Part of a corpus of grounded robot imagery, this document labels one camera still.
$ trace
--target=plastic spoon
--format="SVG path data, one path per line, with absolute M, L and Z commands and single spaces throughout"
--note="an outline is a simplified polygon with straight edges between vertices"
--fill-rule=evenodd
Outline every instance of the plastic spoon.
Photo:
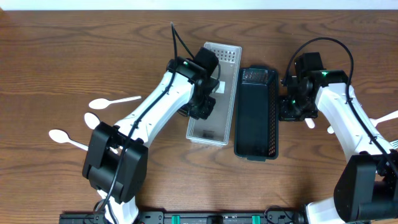
M 397 111 L 394 111 L 394 112 L 392 112 L 392 113 L 389 113 L 389 114 L 387 114 L 387 115 L 385 115 L 385 116 L 383 116 L 383 117 L 381 117 L 381 118 L 379 118 L 379 119 L 372 119 L 372 118 L 369 118 L 369 120 L 371 121 L 371 123 L 373 124 L 373 126 L 377 126 L 380 122 L 383 122 L 383 121 L 388 121 L 388 120 L 390 120 L 390 119 L 394 119 L 394 118 L 398 118 L 398 110 Z M 333 130 L 333 128 L 331 127 L 331 126 L 329 126 L 329 128 L 328 128 L 328 133 L 329 134 L 333 134 L 335 131 Z
M 49 136 L 51 139 L 53 139 L 55 142 L 57 143 L 70 143 L 76 147 L 79 147 L 80 149 L 87 151 L 88 147 L 83 145 L 82 143 L 78 143 L 76 141 L 73 141 L 69 138 L 68 133 L 66 133 L 65 131 L 61 131 L 58 129 L 53 129 L 51 131 L 49 131 Z
M 123 98 L 120 100 L 107 100 L 104 98 L 100 98 L 100 99 L 91 101 L 88 104 L 88 106 L 95 110 L 101 110 L 101 109 L 107 108 L 112 103 L 122 103 L 122 102 L 127 102 L 127 101 L 132 101 L 132 100 L 138 100 L 138 99 L 141 99 L 141 96 L 132 96 L 132 97 L 127 97 L 127 98 Z
M 309 128 L 315 128 L 315 123 L 313 122 L 312 118 L 305 118 L 304 121 Z
M 87 126 L 94 130 L 100 124 L 100 119 L 93 113 L 85 113 L 85 122 Z

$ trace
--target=wooden table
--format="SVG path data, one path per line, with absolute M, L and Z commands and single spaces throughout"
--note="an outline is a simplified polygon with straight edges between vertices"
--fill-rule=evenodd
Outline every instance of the wooden table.
M 353 86 L 368 116 L 398 109 L 394 11 L 2 12 L 0 223 L 57 223 L 63 211 L 93 208 L 100 198 L 81 176 L 86 153 L 53 142 L 48 131 L 64 129 L 88 144 L 83 115 L 92 111 L 91 100 L 149 95 L 173 57 L 170 21 L 194 53 L 206 41 L 238 45 L 242 67 L 268 64 L 281 74 L 304 42 L 337 38 L 353 53 Z M 305 51 L 321 52 L 326 68 L 349 71 L 348 56 L 332 42 Z M 181 45 L 178 54 L 188 56 Z M 139 103 L 95 113 L 114 124 Z M 176 114 L 150 147 L 137 204 L 250 211 L 331 197 L 346 161 L 325 117 L 320 113 L 315 122 L 315 129 L 279 123 L 279 157 L 252 162 L 234 155 L 234 128 L 226 147 L 192 144 L 185 139 L 188 118 Z M 398 119 L 377 128 L 392 141 L 396 126 Z

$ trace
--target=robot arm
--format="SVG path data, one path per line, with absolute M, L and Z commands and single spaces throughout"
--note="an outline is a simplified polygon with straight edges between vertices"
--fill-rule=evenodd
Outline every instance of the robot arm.
M 355 118 L 351 108 L 346 104 L 345 83 L 333 83 L 326 87 L 320 87 L 315 103 L 317 108 L 325 115 L 343 148 L 347 162 L 351 156 L 359 155 L 361 152 L 367 152 L 369 155 L 380 155 L 380 150 L 371 144 L 369 136 L 365 133 L 358 120 Z M 365 122 L 368 129 L 377 136 L 377 141 L 383 146 L 383 149 L 392 149 L 391 144 L 386 141 L 377 129 L 371 124 L 368 116 L 363 111 L 354 94 L 354 88 L 349 87 L 349 95 L 353 98 L 352 103 L 361 119 Z M 370 176 L 374 181 L 375 173 Z M 330 197 L 320 202 L 313 202 L 306 206 L 306 213 L 309 224 L 342 224 L 346 223 L 339 216 L 335 198 Z
M 146 177 L 148 147 L 172 115 L 179 111 L 195 119 L 207 119 L 216 103 L 209 96 L 219 84 L 218 80 L 211 78 L 218 66 L 216 55 L 201 48 L 194 60 L 181 57 L 176 60 L 169 62 L 158 87 L 137 109 L 114 126 L 100 123 L 91 135 L 83 176 L 102 198 L 111 194 L 104 214 L 110 222 L 113 222 L 111 214 L 118 224 L 131 224 L 137 218 L 135 195 Z M 125 145 L 134 123 L 138 124 L 137 129 L 131 136 L 113 191 L 109 192 L 121 160 L 109 149 Z
M 335 130 L 347 162 L 351 156 L 358 155 L 363 151 L 368 152 L 370 155 L 381 154 L 380 150 L 371 143 L 369 136 L 355 118 L 351 108 L 346 104 L 345 88 L 345 83 L 332 83 L 326 87 L 320 87 L 315 99 L 318 110 L 325 115 L 332 128 Z M 352 86 L 349 87 L 349 95 L 353 99 L 352 103 L 355 110 L 372 132 L 373 136 L 377 136 L 377 141 L 381 144 L 383 149 L 392 149 L 393 147 L 391 144 L 381 136 L 363 111 L 355 97 L 354 88 Z
M 346 103 L 345 73 L 323 68 L 319 53 L 303 54 L 296 59 L 295 69 L 297 76 L 288 80 L 289 95 L 281 101 L 280 120 L 303 121 L 316 118 L 318 110 L 321 111 L 335 130 L 347 160 L 333 197 L 305 207 L 308 223 L 342 224 L 397 218 L 397 177 Z M 398 153 L 390 150 L 392 145 L 371 124 L 352 86 L 349 95 L 361 120 L 397 164 Z M 376 173 L 384 177 L 383 181 L 374 181 Z
M 131 114 L 124 119 L 116 122 L 119 132 L 128 135 L 132 124 L 138 116 L 164 91 L 172 77 L 171 72 L 166 72 L 157 88 L 138 106 Z M 164 95 L 159 102 L 143 117 L 138 129 L 134 132 L 131 139 L 138 138 L 143 140 L 143 145 L 149 147 L 157 133 L 163 128 L 164 124 L 171 116 L 186 105 L 193 95 L 194 84 L 188 82 L 188 78 L 176 73 L 169 93 Z

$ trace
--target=gray plastic basket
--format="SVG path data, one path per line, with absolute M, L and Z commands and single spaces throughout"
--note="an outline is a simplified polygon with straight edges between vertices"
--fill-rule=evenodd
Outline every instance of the gray plastic basket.
M 225 88 L 224 93 L 210 95 L 216 99 L 216 105 L 206 120 L 189 119 L 187 139 L 221 147 L 227 145 L 229 140 L 242 48 L 210 42 L 206 42 L 204 47 L 217 55 L 221 66 L 220 81 L 225 82 Z

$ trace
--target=black cable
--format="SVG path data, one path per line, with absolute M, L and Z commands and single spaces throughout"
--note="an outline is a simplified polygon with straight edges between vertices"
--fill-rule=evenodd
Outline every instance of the black cable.
M 269 210 L 270 208 L 272 208 L 272 207 L 277 207 L 277 208 L 281 209 L 281 210 L 285 213 L 286 217 L 287 217 L 288 219 L 291 220 L 291 222 L 287 222 L 287 223 L 285 223 L 285 224 L 289 224 L 289 223 L 294 222 L 293 217 L 290 217 L 290 215 L 287 214 L 287 212 L 284 210 L 284 208 L 282 208 L 282 207 L 279 206 L 279 205 L 271 205 L 271 206 L 270 206 L 269 208 L 267 208 L 267 210 L 264 212 L 264 218 L 267 220 L 267 222 L 269 222 L 269 223 L 271 223 L 271 224 L 277 224 L 277 223 L 274 223 L 273 221 L 271 221 L 271 220 L 268 219 L 268 210 Z
M 289 77 L 289 69 L 290 69 L 290 66 L 291 66 L 291 64 L 292 64 L 292 62 L 293 62 L 295 56 L 296 56 L 305 46 L 307 46 L 308 44 L 311 44 L 312 42 L 317 41 L 317 40 L 330 40 L 330 41 L 332 41 L 332 42 L 335 42 L 335 43 L 339 44 L 340 46 L 342 46 L 342 47 L 346 50 L 346 52 L 347 52 L 347 54 L 348 54 L 348 56 L 349 56 L 350 64 L 351 64 L 351 68 L 350 68 L 350 70 L 349 70 L 348 81 L 347 81 L 347 84 L 346 84 L 346 100 L 347 100 L 347 103 L 348 103 L 349 107 L 351 108 L 351 110 L 352 110 L 352 112 L 353 112 L 355 118 L 358 120 L 358 122 L 360 123 L 360 125 L 362 126 L 362 128 L 365 130 L 366 134 L 367 134 L 367 135 L 369 136 L 369 138 L 371 139 L 370 144 L 373 142 L 373 143 L 376 145 L 376 147 L 380 150 L 380 152 L 383 154 L 383 156 L 387 159 L 387 162 L 390 164 L 391 169 L 392 169 L 392 171 L 394 172 L 394 175 L 398 178 L 398 169 L 397 169 L 396 165 L 393 163 L 393 161 L 391 160 L 391 158 L 388 156 L 388 153 L 382 148 L 382 146 L 378 143 L 378 141 L 376 140 L 376 138 L 372 135 L 372 133 L 370 132 L 370 130 L 368 129 L 368 127 L 366 127 L 365 123 L 364 123 L 364 122 L 362 121 L 362 119 L 359 117 L 359 114 L 356 112 L 356 110 L 355 110 L 355 108 L 354 108 L 354 105 L 353 105 L 353 103 L 351 102 L 352 99 L 349 97 L 349 86 L 351 85 L 351 79 L 352 79 L 353 73 L 354 73 L 354 58 L 353 58 L 353 55 L 351 54 L 351 52 L 349 51 L 349 49 L 347 48 L 347 46 L 345 46 L 345 45 L 344 45 L 343 43 L 341 43 L 339 40 L 336 40 L 336 39 L 333 39 L 333 38 L 330 38 L 330 37 L 318 37 L 318 38 L 309 40 L 307 43 L 303 44 L 301 47 L 299 47 L 299 48 L 296 50 L 296 52 L 293 54 L 292 58 L 290 59 L 289 64 L 287 64 L 287 69 L 286 69 L 285 77 L 284 77 L 284 79 L 282 80 L 283 86 L 286 86 L 286 81 L 287 81 L 287 79 L 288 79 L 288 77 Z
M 220 65 L 220 63 L 218 63 L 217 67 L 218 67 L 218 76 L 217 76 L 217 80 L 220 80 L 220 75 L 221 75 L 221 65 Z
M 154 105 L 166 94 L 169 92 L 170 87 L 173 84 L 174 81 L 174 77 L 175 77 L 175 70 L 177 68 L 177 43 L 175 41 L 175 29 L 174 29 L 174 23 L 171 22 L 171 27 L 172 27 L 172 35 L 173 35 L 173 45 L 174 45 L 174 70 L 173 70 L 173 74 L 172 77 L 170 79 L 169 84 L 166 86 L 166 88 L 164 89 L 164 91 L 141 113 L 141 115 L 136 119 L 136 121 L 134 122 L 134 124 L 132 125 L 132 128 L 130 129 L 129 134 L 127 135 L 127 139 L 126 142 L 124 143 L 122 152 L 120 154 L 120 158 L 119 158 L 119 162 L 118 162 L 118 166 L 116 167 L 116 171 L 115 171 L 115 175 L 113 177 L 112 180 L 112 184 L 111 187 L 109 189 L 108 194 L 106 195 L 104 202 L 101 204 L 100 208 L 95 210 L 96 213 L 98 212 L 102 212 L 105 209 L 105 206 L 108 204 L 109 202 L 109 198 L 112 195 L 112 191 L 114 189 L 114 186 L 116 185 L 116 180 L 118 179 L 118 175 L 120 173 L 120 169 L 121 166 L 123 164 L 123 160 L 124 160 L 124 155 L 127 151 L 127 148 L 129 147 L 129 143 L 131 141 L 131 136 L 134 132 L 134 130 L 138 127 L 138 124 L 141 122 L 141 119 L 148 113 L 148 111 L 154 107 Z
M 93 221 L 91 221 L 91 217 L 90 218 L 87 218 L 87 217 L 89 217 L 90 216 L 90 214 L 87 214 L 86 216 L 85 216 L 85 221 L 89 221 L 91 224 L 94 224 L 94 222 Z
M 113 213 L 112 207 L 111 207 L 111 205 L 110 205 L 110 202 L 108 202 L 108 203 L 106 204 L 106 206 L 108 207 L 109 214 L 111 215 L 111 218 L 112 218 L 113 223 L 114 223 L 114 224 L 118 224 L 118 221 L 116 220 L 116 217 L 114 216 L 114 213 Z
M 182 39 L 180 38 L 179 34 L 177 33 L 177 31 L 174 29 L 174 34 L 177 36 L 178 40 L 180 41 L 180 43 L 183 45 L 183 47 L 185 48 L 185 50 L 187 50 L 188 54 L 191 55 L 192 60 L 195 59 L 195 57 L 193 56 L 193 54 L 191 53 L 191 51 L 189 50 L 189 48 L 185 45 L 184 41 L 182 41 Z
M 95 205 L 94 205 L 94 211 L 97 210 L 98 205 L 99 205 L 100 203 L 102 203 L 102 202 L 104 202 L 104 199 L 101 199 L 100 201 L 98 201 L 97 203 L 95 203 Z

